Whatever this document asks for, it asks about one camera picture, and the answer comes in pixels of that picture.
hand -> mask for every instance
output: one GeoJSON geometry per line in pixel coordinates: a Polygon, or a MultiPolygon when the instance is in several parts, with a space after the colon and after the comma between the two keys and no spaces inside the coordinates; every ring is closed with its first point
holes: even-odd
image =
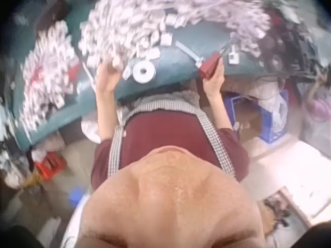
{"type": "Polygon", "coordinates": [[[121,73],[108,63],[103,62],[99,66],[96,91],[98,94],[113,93],[121,79],[121,73]]]}
{"type": "Polygon", "coordinates": [[[203,90],[205,91],[207,98],[213,99],[215,96],[219,96],[221,87],[224,83],[224,64],[223,59],[218,61],[217,68],[211,79],[203,79],[203,90]]]}

person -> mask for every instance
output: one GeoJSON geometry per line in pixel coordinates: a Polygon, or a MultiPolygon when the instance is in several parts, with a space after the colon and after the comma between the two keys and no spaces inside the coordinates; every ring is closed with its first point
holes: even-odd
{"type": "Polygon", "coordinates": [[[76,247],[264,247],[258,206],[239,184],[249,159],[220,93],[222,59],[203,80],[215,125],[178,94],[139,100],[119,124],[120,78],[99,68],[102,142],[76,247]]]}

checkered apron strap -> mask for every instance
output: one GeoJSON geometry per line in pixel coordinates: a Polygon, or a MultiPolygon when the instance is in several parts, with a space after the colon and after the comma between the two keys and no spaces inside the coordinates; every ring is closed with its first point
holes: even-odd
{"type": "Polygon", "coordinates": [[[220,139],[216,128],[207,117],[207,115],[199,108],[192,106],[184,100],[156,100],[153,102],[142,103],[136,107],[130,114],[123,120],[122,125],[118,125],[115,128],[112,145],[110,148],[109,154],[109,163],[108,163],[108,177],[116,173],[119,169],[119,163],[121,158],[121,147],[123,132],[126,123],[128,120],[135,114],[141,112],[152,112],[155,110],[169,110],[169,111],[178,111],[189,114],[194,114],[197,116],[203,131],[209,140],[217,160],[220,164],[222,170],[231,176],[235,176],[235,171],[232,165],[232,162],[229,158],[229,155],[225,149],[223,141],[220,139]]]}

red handheld tool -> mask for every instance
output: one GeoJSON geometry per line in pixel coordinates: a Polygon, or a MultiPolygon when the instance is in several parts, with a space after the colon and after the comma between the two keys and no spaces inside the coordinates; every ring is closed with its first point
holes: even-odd
{"type": "Polygon", "coordinates": [[[196,53],[194,53],[192,50],[187,48],[185,45],[180,43],[179,41],[176,41],[175,45],[179,49],[181,49],[184,53],[189,55],[191,58],[195,60],[195,66],[198,67],[200,76],[204,79],[210,79],[217,68],[218,60],[223,56],[225,51],[234,43],[238,41],[238,38],[236,35],[234,35],[224,46],[223,48],[213,53],[210,57],[205,59],[204,57],[199,57],[196,53]]]}

workbench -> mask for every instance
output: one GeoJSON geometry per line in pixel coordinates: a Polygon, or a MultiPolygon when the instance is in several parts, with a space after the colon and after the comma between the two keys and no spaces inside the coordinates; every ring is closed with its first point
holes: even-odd
{"type": "MultiPolygon", "coordinates": [[[[33,2],[27,2],[23,5],[21,12],[25,13],[33,9],[33,13],[37,16],[42,6],[40,4],[38,6],[33,5],[33,2]]],[[[74,1],[71,4],[71,11],[65,18],[69,33],[72,35],[72,45],[75,47],[81,61],[84,61],[84,58],[77,47],[81,37],[79,26],[81,22],[87,20],[89,11],[93,7],[93,1],[74,1]]],[[[31,19],[36,18],[33,14],[29,14],[31,19]]],[[[20,26],[18,28],[21,31],[15,37],[15,41],[10,47],[9,56],[15,58],[21,64],[24,62],[29,51],[34,48],[36,35],[31,23],[28,26],[20,26]]],[[[186,27],[179,29],[169,28],[169,31],[173,33],[173,41],[180,41],[199,56],[203,57],[208,57],[216,50],[221,49],[230,37],[230,31],[222,27],[221,24],[207,21],[202,21],[195,26],[188,24],[186,27]]],[[[157,70],[154,80],[148,84],[138,84],[132,77],[127,81],[122,79],[115,91],[116,99],[129,98],[152,88],[171,85],[199,76],[198,69],[195,67],[192,58],[176,48],[174,42],[171,47],[161,47],[160,51],[160,58],[152,61],[157,70]]],[[[239,52],[239,56],[240,64],[235,66],[229,65],[227,59],[224,59],[226,75],[254,74],[263,76],[273,73],[265,68],[259,59],[254,58],[252,55],[239,52]]],[[[134,64],[137,60],[137,58],[134,58],[129,63],[134,64]]],[[[95,71],[91,71],[91,74],[94,77],[95,71]]],[[[20,108],[24,100],[24,82],[19,68],[15,84],[12,109],[7,111],[12,114],[13,123],[17,120],[17,124],[14,127],[14,134],[18,146],[22,151],[28,150],[31,145],[36,144],[50,133],[57,131],[59,128],[96,109],[95,94],[91,88],[91,81],[81,66],[78,73],[78,92],[73,96],[67,97],[66,105],[52,115],[47,123],[28,134],[19,123],[20,108]]]]}

